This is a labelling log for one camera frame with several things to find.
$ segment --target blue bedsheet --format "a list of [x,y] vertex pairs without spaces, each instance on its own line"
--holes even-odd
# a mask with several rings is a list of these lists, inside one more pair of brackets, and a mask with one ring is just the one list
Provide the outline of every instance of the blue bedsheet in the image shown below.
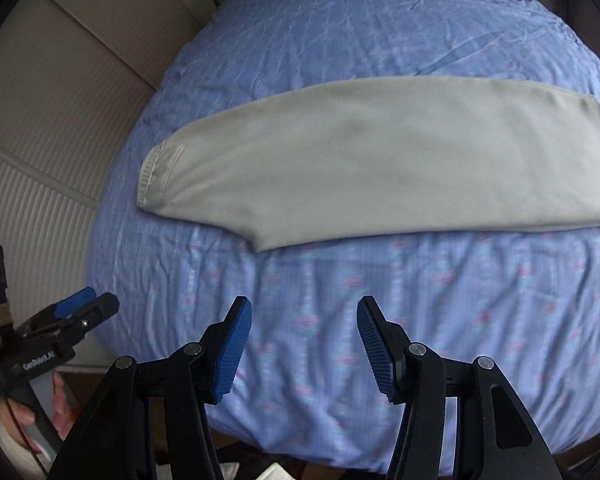
[[[600,228],[253,253],[218,228],[136,207],[144,156],[190,121],[332,80],[429,74],[534,80],[600,100],[599,59],[534,0],[227,0],[182,49],[113,167],[87,266],[88,283],[121,301],[99,331],[109,349],[163,358],[244,294],[253,328],[234,389],[208,410],[213,427],[384,471],[401,408],[378,392],[356,329],[356,303],[373,294],[440,355],[496,359],[552,451],[599,432]],[[453,439],[446,432],[445,473]]]

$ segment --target metal pivot screw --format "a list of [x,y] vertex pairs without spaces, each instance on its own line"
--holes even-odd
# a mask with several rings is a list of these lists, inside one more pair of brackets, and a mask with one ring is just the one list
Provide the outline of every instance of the metal pivot screw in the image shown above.
[[420,343],[411,343],[409,345],[409,352],[413,355],[424,355],[427,353],[427,347]]
[[116,368],[120,370],[124,370],[125,368],[129,368],[133,364],[133,359],[128,355],[123,355],[116,359]]
[[202,345],[200,343],[189,343],[183,348],[184,353],[187,355],[198,355],[202,352]]
[[478,365],[480,366],[480,368],[484,368],[485,370],[491,370],[495,366],[495,363],[490,357],[483,356],[478,357]]

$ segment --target blue gripper pad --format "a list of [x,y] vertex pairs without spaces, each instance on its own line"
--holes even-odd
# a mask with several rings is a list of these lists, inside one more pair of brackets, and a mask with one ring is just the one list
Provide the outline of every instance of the blue gripper pad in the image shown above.
[[207,366],[211,384],[208,391],[211,403],[217,404],[231,391],[240,358],[251,330],[251,302],[235,298],[223,322],[209,326],[200,343],[207,350]]
[[56,304],[54,316],[56,316],[56,319],[64,319],[65,317],[70,316],[83,305],[95,299],[96,291],[93,290],[90,286],[88,286],[80,292],[76,292],[74,295],[69,296],[68,298],[66,298],[66,300],[59,301]]
[[400,325],[387,322],[372,296],[360,300],[356,317],[378,390],[389,402],[404,402],[399,394],[408,378],[404,351],[410,345],[409,338]]

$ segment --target gray cloth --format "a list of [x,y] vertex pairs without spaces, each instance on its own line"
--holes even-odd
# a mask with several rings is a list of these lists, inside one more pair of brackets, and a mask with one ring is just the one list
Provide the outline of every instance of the gray cloth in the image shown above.
[[138,205],[223,227],[257,250],[600,225],[600,104],[488,78],[311,86],[182,127],[145,158]]

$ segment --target hand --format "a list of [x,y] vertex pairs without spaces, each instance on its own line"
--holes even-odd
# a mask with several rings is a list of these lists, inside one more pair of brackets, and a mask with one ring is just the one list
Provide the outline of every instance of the hand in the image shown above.
[[[56,428],[60,438],[64,440],[69,433],[71,426],[74,424],[74,420],[71,410],[69,409],[69,404],[66,401],[64,381],[58,372],[54,372],[54,398],[52,402],[55,413],[51,422],[54,425],[54,428]],[[27,441],[29,442],[31,449],[35,453],[40,453],[40,448],[29,438],[29,435],[26,433],[26,431],[24,431],[26,426],[30,426],[35,422],[35,416],[33,415],[33,412],[26,406],[23,406],[14,400],[9,399],[9,404],[13,410],[13,415],[22,428],[24,435],[27,437]],[[11,418],[11,414],[9,413],[4,400],[0,401],[0,421],[6,428],[7,433],[9,433],[9,436],[21,446],[26,447],[26,444],[22,441],[22,437],[20,436],[18,429],[13,423],[13,419]]]

